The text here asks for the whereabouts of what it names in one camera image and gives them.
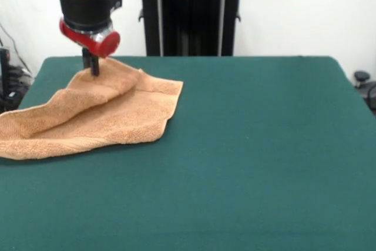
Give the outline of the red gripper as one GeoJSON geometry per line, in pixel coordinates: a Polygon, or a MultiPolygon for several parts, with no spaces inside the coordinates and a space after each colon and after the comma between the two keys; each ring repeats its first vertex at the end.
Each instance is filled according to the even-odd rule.
{"type": "Polygon", "coordinates": [[[99,76],[100,73],[98,57],[105,58],[113,54],[120,43],[120,34],[112,28],[107,28],[98,34],[85,34],[70,29],[63,19],[59,22],[59,28],[64,36],[83,47],[83,68],[90,68],[93,76],[99,76]]]}

